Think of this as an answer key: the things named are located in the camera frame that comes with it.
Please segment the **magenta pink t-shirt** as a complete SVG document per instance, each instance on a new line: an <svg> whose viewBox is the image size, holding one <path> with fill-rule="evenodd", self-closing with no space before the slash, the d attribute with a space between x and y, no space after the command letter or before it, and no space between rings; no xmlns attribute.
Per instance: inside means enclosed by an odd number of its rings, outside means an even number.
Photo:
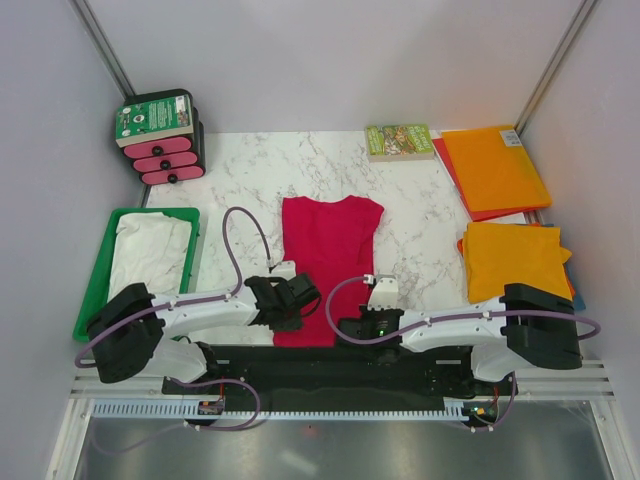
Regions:
<svg viewBox="0 0 640 480"><path fill-rule="evenodd" d="M301 329L278 332L281 348L332 347L334 330L325 314L326 300L342 281L374 272L374 234L384 207L364 197L337 202L307 197L286 198L282 204L284 258L306 273L321 294L316 310Z"/></svg>

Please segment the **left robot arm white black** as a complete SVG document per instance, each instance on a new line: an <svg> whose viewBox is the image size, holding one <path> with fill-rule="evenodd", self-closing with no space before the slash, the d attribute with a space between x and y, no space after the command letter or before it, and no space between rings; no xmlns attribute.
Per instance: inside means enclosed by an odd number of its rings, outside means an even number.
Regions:
<svg viewBox="0 0 640 480"><path fill-rule="evenodd" d="M320 305L309 275L252 276L231 289L154 295L143 283L125 287L86 325L100 381L116 384L141 373L173 377L198 393L219 382L211 349L177 339L216 327L266 326L296 331Z"/></svg>

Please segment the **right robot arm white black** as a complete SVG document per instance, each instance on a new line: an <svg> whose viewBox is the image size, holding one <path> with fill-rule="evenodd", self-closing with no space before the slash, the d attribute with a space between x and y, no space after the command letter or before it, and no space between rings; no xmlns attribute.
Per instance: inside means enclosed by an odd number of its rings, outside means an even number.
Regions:
<svg viewBox="0 0 640 480"><path fill-rule="evenodd" d="M332 317L332 303L346 287L370 288L357 319ZM356 277L329 294L325 314L341 340L362 346L399 346L413 353L445 347L468 347L470 361L458 368L467 392L483 392L521 369L571 371L582 367L577 325L588 321L574 313L573 303L530 285L512 283L504 293L480 303L449 310L402 310L392 276Z"/></svg>

